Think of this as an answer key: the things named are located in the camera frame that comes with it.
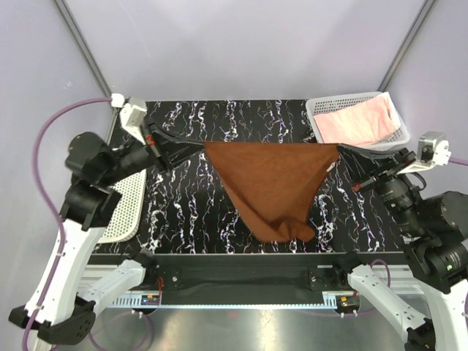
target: white perforated tray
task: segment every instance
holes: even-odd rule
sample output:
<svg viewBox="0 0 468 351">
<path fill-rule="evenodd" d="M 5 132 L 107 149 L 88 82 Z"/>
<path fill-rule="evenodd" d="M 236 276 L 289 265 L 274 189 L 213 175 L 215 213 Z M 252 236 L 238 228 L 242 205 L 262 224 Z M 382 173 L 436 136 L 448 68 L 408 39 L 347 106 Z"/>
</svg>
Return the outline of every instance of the white perforated tray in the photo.
<svg viewBox="0 0 468 351">
<path fill-rule="evenodd" d="M 314 116 L 321 113 L 329 113 L 343 108 L 353 106 L 359 102 L 364 102 L 377 95 L 381 94 L 379 91 L 373 91 L 370 93 L 361 94 L 348 94 L 348 95 L 336 95 L 334 97 L 320 97 L 318 99 L 310 99 L 306 102 L 307 116 L 309 117 L 310 124 L 314 130 L 315 137 L 318 143 L 323 143 L 322 135 L 320 130 L 315 123 Z M 390 150 L 397 146 L 402 146 L 410 141 L 410 134 L 407 126 L 404 124 L 401 116 L 398 114 L 401 122 L 401 126 L 392 135 L 386 137 L 378 143 L 360 146 L 361 148 L 368 148 L 371 150 L 384 151 Z"/>
<path fill-rule="evenodd" d="M 143 196 L 145 194 L 146 170 L 131 175 L 112 186 L 122 198 L 112 215 L 99 244 L 130 240 L 140 224 Z"/>
</svg>

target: white bracket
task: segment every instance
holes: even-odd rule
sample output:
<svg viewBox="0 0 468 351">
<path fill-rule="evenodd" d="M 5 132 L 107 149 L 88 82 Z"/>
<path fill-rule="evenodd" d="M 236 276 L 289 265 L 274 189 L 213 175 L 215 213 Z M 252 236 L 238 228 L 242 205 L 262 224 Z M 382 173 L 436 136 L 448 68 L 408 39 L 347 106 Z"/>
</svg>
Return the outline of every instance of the white bracket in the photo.
<svg viewBox="0 0 468 351">
<path fill-rule="evenodd" d="M 58 324 L 70 318 L 75 308 L 75 297 L 80 284 L 81 277 L 86 268 L 86 263 L 96 246 L 97 241 L 104 233 L 104 228 L 91 228 L 87 232 L 81 230 L 81 224 L 67 219 L 64 222 L 67 241 L 65 243 L 63 256 L 58 263 L 57 270 L 53 276 L 52 283 L 45 297 L 42 308 L 37 314 L 36 321 L 43 323 L 45 320 L 52 325 Z M 31 299 L 25 309 L 28 316 L 37 308 L 37 301 L 44 289 L 53 261 L 59 250 L 60 235 L 57 236 L 52 255 Z"/>
<path fill-rule="evenodd" d="M 463 351 L 468 345 L 467 320 L 464 316 L 468 281 L 453 285 L 450 294 L 444 294 L 420 282 L 426 296 L 436 333 L 437 351 Z"/>
<path fill-rule="evenodd" d="M 452 153 L 448 150 L 448 140 L 445 139 L 445 134 L 440 132 L 427 132 L 419 138 L 418 141 L 418 158 L 411 165 L 401 170 L 399 174 L 423 172 L 431 170 L 436 166 L 446 166 Z M 434 151 L 432 159 L 429 161 L 421 161 L 421 157 L 428 149 Z"/>
<path fill-rule="evenodd" d="M 390 322 L 403 342 L 408 341 L 408 328 L 416 329 L 425 324 L 426 316 L 397 296 L 386 283 L 375 276 L 369 265 L 354 268 L 348 274 L 348 283 Z"/>
<path fill-rule="evenodd" d="M 146 103 L 137 97 L 131 97 L 119 113 L 121 127 L 135 139 L 145 145 L 140 126 L 147 112 Z"/>
<path fill-rule="evenodd" d="M 86 290 L 79 292 L 85 301 L 96 301 L 94 313 L 96 317 L 112 304 L 120 295 L 141 284 L 146 269 L 134 260 L 125 260 L 112 273 L 104 276 Z"/>
</svg>

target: black marble surface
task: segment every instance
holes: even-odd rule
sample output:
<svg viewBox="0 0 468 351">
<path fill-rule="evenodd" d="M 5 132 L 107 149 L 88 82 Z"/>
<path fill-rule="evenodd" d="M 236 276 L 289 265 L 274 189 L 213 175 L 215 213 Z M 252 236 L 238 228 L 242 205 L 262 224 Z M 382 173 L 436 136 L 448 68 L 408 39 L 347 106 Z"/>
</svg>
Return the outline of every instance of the black marble surface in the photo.
<svg viewBox="0 0 468 351">
<path fill-rule="evenodd" d="M 173 134 L 193 140 L 314 143 L 305 100 L 149 102 L 148 115 Z M 111 145 L 128 139 L 116 124 Z M 148 172 L 137 235 L 103 244 L 99 253 L 140 246 L 157 253 L 269 253 L 399 251 L 396 223 L 374 193 L 356 194 L 340 158 L 309 214 L 309 242 L 263 244 L 242 222 L 204 153 L 170 176 Z"/>
</svg>

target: pink towel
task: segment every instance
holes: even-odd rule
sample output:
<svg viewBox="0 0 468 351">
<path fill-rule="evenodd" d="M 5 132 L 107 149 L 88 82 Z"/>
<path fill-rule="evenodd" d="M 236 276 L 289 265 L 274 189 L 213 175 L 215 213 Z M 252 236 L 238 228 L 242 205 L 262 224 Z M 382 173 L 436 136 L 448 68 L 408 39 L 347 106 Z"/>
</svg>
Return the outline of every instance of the pink towel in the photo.
<svg viewBox="0 0 468 351">
<path fill-rule="evenodd" d="M 401 126 L 389 93 L 314 119 L 324 143 L 353 146 L 377 143 Z"/>
</svg>

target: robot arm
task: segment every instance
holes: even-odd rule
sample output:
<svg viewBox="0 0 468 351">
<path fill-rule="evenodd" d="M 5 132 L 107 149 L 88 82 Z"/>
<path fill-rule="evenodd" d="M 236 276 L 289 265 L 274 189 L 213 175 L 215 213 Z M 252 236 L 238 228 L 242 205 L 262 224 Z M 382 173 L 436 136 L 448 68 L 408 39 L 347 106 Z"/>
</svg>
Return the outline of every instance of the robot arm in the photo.
<svg viewBox="0 0 468 351">
<path fill-rule="evenodd" d="M 122 107 L 121 126 L 136 141 L 113 150 L 98 135 L 85 132 L 69 145 L 65 165 L 72 171 L 72 185 L 60 214 L 67 240 L 44 303 L 33 329 L 49 344 L 78 344 L 91 330 L 96 317 L 118 296 L 133 287 L 156 283 L 156 261 L 149 252 L 139 252 L 84 291 L 78 291 L 86 264 L 109 225 L 121 195 L 110 186 L 150 167 L 168 173 L 203 148 L 201 143 L 179 140 L 144 120 L 146 104 L 130 98 Z M 42 279 L 25 306 L 13 309 L 9 320 L 25 328 L 59 254 L 60 235 Z"/>
<path fill-rule="evenodd" d="M 406 149 L 378 154 L 372 151 L 367 175 L 348 164 L 351 179 L 356 182 L 353 189 L 373 189 L 401 234 L 417 238 L 404 245 L 404 255 L 413 276 L 420 281 L 432 320 L 411 309 L 353 253 L 336 263 L 335 272 L 342 284 L 370 300 L 391 323 L 405 342 L 406 351 L 461 351 L 468 344 L 468 195 L 446 192 L 424 200 L 421 189 L 406 176 L 446 165 L 450 152 L 444 138 L 440 133 L 427 133 L 420 139 L 417 156 Z M 369 156 L 354 148 L 346 152 L 345 162 Z"/>
</svg>

